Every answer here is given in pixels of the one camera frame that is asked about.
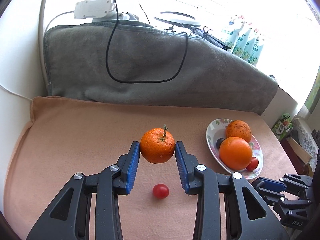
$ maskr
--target red cherry tomato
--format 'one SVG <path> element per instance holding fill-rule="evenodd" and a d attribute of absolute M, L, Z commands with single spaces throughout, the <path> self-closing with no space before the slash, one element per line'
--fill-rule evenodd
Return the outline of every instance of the red cherry tomato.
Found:
<path fill-rule="evenodd" d="M 157 184 L 153 187 L 152 193 L 156 198 L 163 199 L 169 195 L 169 188 L 165 184 Z"/>
<path fill-rule="evenodd" d="M 259 160 L 256 157 L 252 157 L 250 164 L 247 167 L 247 171 L 253 171 L 258 167 Z"/>

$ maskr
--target orange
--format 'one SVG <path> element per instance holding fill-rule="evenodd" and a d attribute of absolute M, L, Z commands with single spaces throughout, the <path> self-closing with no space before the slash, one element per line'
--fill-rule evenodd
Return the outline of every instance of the orange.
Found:
<path fill-rule="evenodd" d="M 222 142 L 219 157 L 226 166 L 239 171 L 250 164 L 252 150 L 245 140 L 239 137 L 229 137 Z"/>
<path fill-rule="evenodd" d="M 165 163 L 173 155 L 175 141 L 169 132 L 154 128 L 146 132 L 140 142 L 140 152 L 148 162 Z"/>
<path fill-rule="evenodd" d="M 242 138 L 249 143 L 251 140 L 251 130 L 249 125 L 241 120 L 231 122 L 226 128 L 226 138 L 232 136 Z"/>

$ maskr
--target plate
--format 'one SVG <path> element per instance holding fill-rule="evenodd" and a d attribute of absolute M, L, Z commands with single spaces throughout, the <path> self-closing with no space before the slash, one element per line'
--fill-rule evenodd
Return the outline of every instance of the plate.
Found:
<path fill-rule="evenodd" d="M 230 169 L 228 166 L 226 166 L 222 160 L 219 158 L 219 150 L 216 147 L 216 142 L 219 138 L 226 138 L 225 130 L 229 123 L 231 123 L 232 120 L 230 119 L 216 119 L 212 121 L 207 128 L 206 132 L 206 139 L 207 144 L 210 149 L 210 152 L 212 153 L 213 157 L 216 159 L 216 161 L 220 164 L 220 166 L 230 174 L 235 172 L 234 170 Z M 247 171 L 247 169 L 243 169 L 241 171 L 238 171 L 244 176 L 246 179 L 254 179 L 257 177 L 263 167 L 263 155 L 262 150 L 260 148 L 259 143 L 255 139 L 253 135 L 251 135 L 251 140 L 249 143 L 251 149 L 252 149 L 252 156 L 256 157 L 259 160 L 258 167 L 253 171 Z"/>

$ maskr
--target black cable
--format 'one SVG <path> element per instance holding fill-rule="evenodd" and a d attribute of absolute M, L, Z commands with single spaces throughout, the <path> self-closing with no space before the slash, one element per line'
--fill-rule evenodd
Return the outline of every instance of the black cable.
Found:
<path fill-rule="evenodd" d="M 144 12 L 144 14 L 146 15 L 147 17 L 147 20 L 148 22 L 150 23 L 149 19 L 148 19 L 148 16 L 147 14 L 145 13 L 145 11 L 143 10 L 141 4 L 139 3 L 139 0 L 138 1 L 138 4 L 140 5 L 140 8 L 142 9 L 142 11 Z M 109 38 L 109 41 L 108 41 L 108 45 L 107 45 L 107 49 L 106 49 L 106 69 L 108 71 L 108 74 L 109 76 L 114 80 L 114 81 L 117 81 L 119 83 L 123 83 L 123 84 L 139 84 L 139 83 L 164 83 L 164 82 L 168 82 L 172 79 L 174 79 L 179 73 L 180 73 L 180 70 L 183 66 L 183 63 L 184 63 L 184 60 L 186 58 L 186 55 L 187 55 L 187 51 L 188 51 L 188 34 L 186 32 L 183 32 L 186 34 L 186 48 L 185 48 L 185 51 L 184 51 L 184 55 L 183 55 L 183 58 L 182 58 L 182 61 L 181 61 L 181 64 L 180 64 L 180 67 L 178 69 L 178 71 L 171 77 L 171 78 L 168 78 L 168 79 L 165 79 L 165 80 L 142 80 L 142 81 L 123 81 L 123 80 L 120 80 L 120 79 L 117 79 L 115 78 L 111 72 L 110 72 L 110 69 L 109 69 L 109 66 L 108 66 L 108 53 L 109 53 L 109 48 L 110 48 L 110 42 L 111 42 L 111 39 L 112 39 L 112 36 L 116 30 L 116 27 L 118 26 L 118 23 L 119 23 L 119 12 L 118 12 L 118 6 L 116 4 L 116 23 L 115 23 L 115 26 L 113 27 L 112 29 L 112 32 L 111 32 L 111 35 L 110 35 L 110 38 Z"/>

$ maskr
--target silver screw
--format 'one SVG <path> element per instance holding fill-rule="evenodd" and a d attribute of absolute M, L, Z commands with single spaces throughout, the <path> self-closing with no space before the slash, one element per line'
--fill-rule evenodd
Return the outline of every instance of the silver screw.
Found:
<path fill-rule="evenodd" d="M 118 165 L 111 165 L 110 166 L 110 170 L 111 171 L 117 171 L 117 170 L 119 170 L 119 166 Z"/>
<path fill-rule="evenodd" d="M 198 171 L 205 171 L 205 166 L 202 164 L 197 165 L 196 168 Z"/>
<path fill-rule="evenodd" d="M 239 173 L 239 172 L 234 172 L 234 173 L 232 174 L 232 176 L 233 176 L 235 179 L 241 179 L 241 178 L 242 178 L 242 175 L 241 175 L 241 173 Z"/>
<path fill-rule="evenodd" d="M 83 177 L 82 173 L 76 173 L 75 175 L 73 175 L 74 179 L 81 179 Z"/>

